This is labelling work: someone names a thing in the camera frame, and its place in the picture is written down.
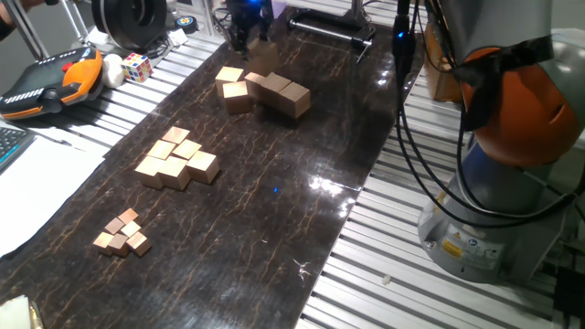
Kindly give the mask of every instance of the warning label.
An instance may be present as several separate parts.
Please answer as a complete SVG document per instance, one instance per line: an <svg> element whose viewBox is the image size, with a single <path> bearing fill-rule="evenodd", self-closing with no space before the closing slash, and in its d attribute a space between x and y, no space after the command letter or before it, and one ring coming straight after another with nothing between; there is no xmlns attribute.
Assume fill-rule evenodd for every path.
<svg viewBox="0 0 585 329"><path fill-rule="evenodd" d="M479 239L451 224L442 241L441 248L469 266L491 270L500 258L504 244Z"/></svg>

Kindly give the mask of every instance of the wooden cube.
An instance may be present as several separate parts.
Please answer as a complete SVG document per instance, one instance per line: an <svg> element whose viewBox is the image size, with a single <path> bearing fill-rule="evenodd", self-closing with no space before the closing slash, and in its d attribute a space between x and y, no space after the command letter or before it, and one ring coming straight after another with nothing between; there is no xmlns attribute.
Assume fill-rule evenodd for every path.
<svg viewBox="0 0 585 329"><path fill-rule="evenodd" d="M278 109L281 103L280 92L289 84L291 84L290 80L271 73L261 82L262 88L258 95L258 100L265 105L268 105L274 109Z"/></svg>
<svg viewBox="0 0 585 329"><path fill-rule="evenodd" d="M186 164L186 169L191 179L211 184L219 172L218 158L213 154L197 151Z"/></svg>
<svg viewBox="0 0 585 329"><path fill-rule="evenodd" d="M258 95L261 92L261 82L264 80L264 77L260 74L256 74L254 72L249 73L246 78L246 88L248 89L248 94L252 97L252 99L257 100Z"/></svg>
<svg viewBox="0 0 585 329"><path fill-rule="evenodd" d="M131 221L130 223L126 224L126 226L124 226L120 232L125 235L126 237L131 237L133 236L136 232L138 232L140 230L140 226L138 224L136 224L136 222Z"/></svg>
<svg viewBox="0 0 585 329"><path fill-rule="evenodd" d="M95 241L93 241L93 246L102 254L106 256L112 255L112 250L110 249L110 242L113 239L112 234L108 233L101 233Z"/></svg>
<svg viewBox="0 0 585 329"><path fill-rule="evenodd" d="M125 224L121 220L114 218L108 225L106 225L105 230L110 234L116 234L124 227L124 225Z"/></svg>
<svg viewBox="0 0 585 329"><path fill-rule="evenodd" d="M146 156L144 160L134 169L134 172L138 176L138 180L144 186L148 186L155 189L163 188L163 181L158 174L160 169L165 164L165 160L158 159L152 156Z"/></svg>
<svg viewBox="0 0 585 329"><path fill-rule="evenodd" d="M224 84L223 94L229 114L242 114L253 111L252 97L248 95L246 81Z"/></svg>
<svg viewBox="0 0 585 329"><path fill-rule="evenodd" d="M173 155L189 160L195 152L199 151L201 144L184 140L180 145L173 151Z"/></svg>
<svg viewBox="0 0 585 329"><path fill-rule="evenodd" d="M281 104L278 109L294 119L311 108L311 92L298 83L292 82L280 94Z"/></svg>
<svg viewBox="0 0 585 329"><path fill-rule="evenodd" d="M281 62L278 58L278 47L274 42L255 38L248 45L248 61L246 69L250 72L267 76L274 72Z"/></svg>
<svg viewBox="0 0 585 329"><path fill-rule="evenodd" d="M140 232L136 232L126 243L138 257L142 257L152 247L150 240Z"/></svg>
<svg viewBox="0 0 585 329"><path fill-rule="evenodd" d="M230 82L238 82L244 78L244 70L230 67L223 67L216 76L216 88L218 95L223 97L223 85Z"/></svg>
<svg viewBox="0 0 585 329"><path fill-rule="evenodd" d="M163 185L182 191L189 183L189 173L186 170L187 160L169 156L158 173L163 180Z"/></svg>
<svg viewBox="0 0 585 329"><path fill-rule="evenodd" d="M131 222L136 222L136 224L138 225L143 224L143 219L140 216L138 216L138 214L136 214L136 212L132 208L129 208L128 210L124 211L123 214L118 216L118 219L121 220L124 223L124 225L128 225Z"/></svg>
<svg viewBox="0 0 585 329"><path fill-rule="evenodd" d="M113 236L112 240L108 244L108 248L112 251L112 253L116 256L126 257L128 256L128 245L126 241L128 237L124 236L123 234L116 234Z"/></svg>
<svg viewBox="0 0 585 329"><path fill-rule="evenodd" d="M165 141L156 141L153 148L150 149L148 152L148 156L152 156L158 159L166 160L166 158L173 152L175 149L174 143L169 143Z"/></svg>
<svg viewBox="0 0 585 329"><path fill-rule="evenodd" d="M186 139L188 135L189 130L187 129L171 127L171 129L169 129L169 131L166 132L165 136L163 136L163 141L179 145Z"/></svg>

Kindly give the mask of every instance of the keyboard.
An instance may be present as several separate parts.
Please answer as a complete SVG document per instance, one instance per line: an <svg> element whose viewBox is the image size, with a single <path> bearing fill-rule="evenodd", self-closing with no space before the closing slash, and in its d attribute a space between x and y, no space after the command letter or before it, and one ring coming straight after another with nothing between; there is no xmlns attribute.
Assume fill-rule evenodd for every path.
<svg viewBox="0 0 585 329"><path fill-rule="evenodd" d="M0 173L35 140L31 132L0 127Z"/></svg>

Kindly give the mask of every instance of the white sheet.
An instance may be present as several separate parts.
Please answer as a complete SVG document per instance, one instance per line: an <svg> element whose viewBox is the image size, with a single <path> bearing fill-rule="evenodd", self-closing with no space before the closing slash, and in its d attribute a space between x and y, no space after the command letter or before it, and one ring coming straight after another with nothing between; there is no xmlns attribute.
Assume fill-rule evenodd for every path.
<svg viewBox="0 0 585 329"><path fill-rule="evenodd" d="M0 175L0 258L32 238L102 161L37 137Z"/></svg>

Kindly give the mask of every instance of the black marble mat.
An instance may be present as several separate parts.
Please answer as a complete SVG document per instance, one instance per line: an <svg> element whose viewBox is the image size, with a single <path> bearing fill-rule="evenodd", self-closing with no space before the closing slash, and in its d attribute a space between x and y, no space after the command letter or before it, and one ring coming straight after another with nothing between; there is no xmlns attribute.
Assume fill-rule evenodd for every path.
<svg viewBox="0 0 585 329"><path fill-rule="evenodd" d="M388 28L359 65L346 43L288 32L283 19L272 33L277 73L312 92L301 121L261 106L228 116L214 78L243 62L220 47L0 260L0 302L27 295L51 329L293 327L388 137L396 90ZM218 156L212 186L156 191L133 177L172 125ZM91 243L128 207L153 248L142 259L98 255Z"/></svg>

